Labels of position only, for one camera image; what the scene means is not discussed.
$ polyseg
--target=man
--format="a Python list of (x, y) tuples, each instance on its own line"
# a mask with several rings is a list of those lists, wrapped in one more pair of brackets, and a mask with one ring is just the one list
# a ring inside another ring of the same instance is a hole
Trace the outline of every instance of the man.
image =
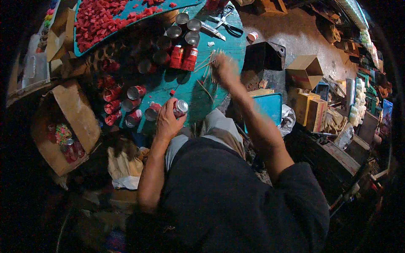
[(329, 211), (310, 166), (294, 164), (275, 124), (255, 109), (235, 64), (225, 56), (215, 64), (254, 146), (267, 157), (273, 186), (248, 166), (232, 119), (217, 109), (206, 117), (203, 137), (176, 136), (187, 116), (176, 120), (171, 98), (159, 112), (139, 181), (142, 214), (128, 223), (129, 251), (319, 252)]

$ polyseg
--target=bamboo skewer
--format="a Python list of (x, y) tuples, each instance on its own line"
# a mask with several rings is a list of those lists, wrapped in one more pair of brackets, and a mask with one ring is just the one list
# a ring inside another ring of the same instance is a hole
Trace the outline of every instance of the bamboo skewer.
[(195, 68), (198, 68), (199, 66), (201, 66), (201, 64), (203, 64), (204, 62), (206, 62), (207, 60), (208, 60), (208, 58), (210, 58), (211, 57), (211, 55), (212, 55), (212, 52), (211, 52), (211, 54), (205, 59), (205, 60), (203, 60), (199, 65), (197, 65)]

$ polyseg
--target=workbench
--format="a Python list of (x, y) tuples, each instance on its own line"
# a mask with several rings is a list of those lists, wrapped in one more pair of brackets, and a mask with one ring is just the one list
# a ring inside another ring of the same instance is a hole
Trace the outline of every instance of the workbench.
[[(212, 12), (202, 10), (205, 5), (205, 1), (201, 4), (186, 8), (185, 12), (188, 13), (190, 19), (197, 18), (212, 27), (216, 26), (216, 22), (213, 21), (209, 15), (216, 16)], [(243, 29), (241, 19), (236, 10), (233, 10), (233, 13), (226, 18), (226, 21), (237, 28)], [(226, 41), (219, 39), (216, 36), (212, 36), (209, 33), (206, 33), (203, 29), (200, 31), (200, 43), (197, 47), (198, 56), (196, 66), (206, 59), (211, 51), (214, 49), (219, 49), (225, 52), (229, 57), (232, 57), (233, 60), (237, 63), (239, 71), (242, 69), (244, 58), (245, 58), (245, 49), (246, 49), (246, 36), (243, 35), (240, 38), (231, 36), (224, 26), (218, 28), (218, 31), (226, 37)], [(215, 45), (208, 47), (208, 42), (214, 42)], [(204, 81), (205, 78), (202, 78), (205, 68), (200, 69), (196, 73), (191, 72), (190, 78), (188, 81), (181, 77), (181, 71), (176, 71), (174, 69), (167, 68), (164, 71), (156, 71), (153, 74), (146, 74), (143, 77), (143, 81), (140, 81), (140, 85), (144, 84), (147, 89), (147, 94), (144, 96), (142, 103), (139, 106), (139, 109), (142, 113), (149, 107), (151, 102), (159, 103), (163, 105), (168, 99), (171, 98), (170, 91), (173, 89), (175, 91), (174, 97), (178, 99), (185, 100), (189, 104), (189, 111), (187, 114), (185, 126), (188, 126), (191, 123), (202, 120), (205, 116), (210, 113), (213, 109), (219, 106), (224, 98), (227, 96), (227, 91), (221, 88), (217, 84), (211, 84), (210, 78), (208, 77), (207, 81), (204, 84), (204, 87), (211, 94), (213, 101), (209, 95), (204, 91), (204, 89), (197, 83), (197, 80)], [(125, 115), (128, 114), (123, 109), (121, 109), (122, 117), (119, 119), (119, 127), (127, 128), (124, 123)], [(146, 121), (145, 117), (142, 117), (142, 120), (137, 128), (138, 133), (150, 134), (155, 131), (155, 122)]]

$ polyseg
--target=cardboard box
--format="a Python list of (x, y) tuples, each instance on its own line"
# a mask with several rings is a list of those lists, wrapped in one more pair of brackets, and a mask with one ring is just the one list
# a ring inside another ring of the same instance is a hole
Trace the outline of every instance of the cardboard box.
[(322, 99), (309, 101), (306, 129), (310, 132), (321, 132), (324, 129), (328, 102)]
[(283, 0), (255, 0), (256, 12), (262, 16), (284, 16), (288, 14)]
[(52, 143), (47, 138), (47, 124), (52, 122), (51, 108), (46, 102), (42, 103), (34, 115), (31, 136), (47, 163), (58, 176), (62, 176), (88, 159), (100, 136), (101, 129), (77, 80), (69, 80), (63, 85), (55, 87), (45, 99), (50, 99), (49, 96), (54, 96), (63, 116), (70, 124), (70, 129), (86, 151), (86, 155), (75, 162), (66, 161), (60, 145)]
[(300, 123), (302, 126), (307, 125), (308, 109), (309, 102), (312, 99), (321, 99), (320, 95), (315, 93), (298, 93), (295, 105), (295, 116), (297, 123)]
[(299, 55), (286, 72), (298, 88), (313, 90), (324, 76), (316, 55)]
[(60, 59), (66, 52), (73, 51), (73, 26), (75, 11), (66, 8), (49, 28), (47, 40), (47, 61)]

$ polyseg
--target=cap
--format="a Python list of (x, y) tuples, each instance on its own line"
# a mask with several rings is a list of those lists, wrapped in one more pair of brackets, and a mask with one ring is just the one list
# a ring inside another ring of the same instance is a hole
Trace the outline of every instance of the cap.
[(66, 140), (66, 144), (69, 145), (69, 146), (73, 145), (74, 142), (75, 141), (72, 138), (69, 138), (69, 139)]
[(177, 101), (176, 101), (176, 108), (177, 108), (179, 111), (181, 111), (181, 112), (183, 112), (183, 113), (186, 113), (186, 112), (188, 111), (188, 104), (187, 104), (187, 102), (184, 101), (184, 100), (177, 100)]

